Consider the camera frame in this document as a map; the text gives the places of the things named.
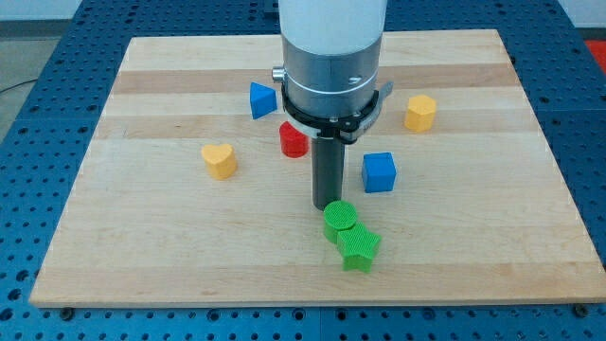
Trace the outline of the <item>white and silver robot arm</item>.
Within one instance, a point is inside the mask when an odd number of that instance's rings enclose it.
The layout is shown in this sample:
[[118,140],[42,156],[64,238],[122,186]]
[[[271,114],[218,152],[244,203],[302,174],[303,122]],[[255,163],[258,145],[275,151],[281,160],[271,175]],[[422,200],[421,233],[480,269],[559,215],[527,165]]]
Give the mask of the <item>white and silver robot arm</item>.
[[386,0],[279,0],[283,65],[273,69],[291,124],[353,144],[377,120],[391,81],[376,87]]

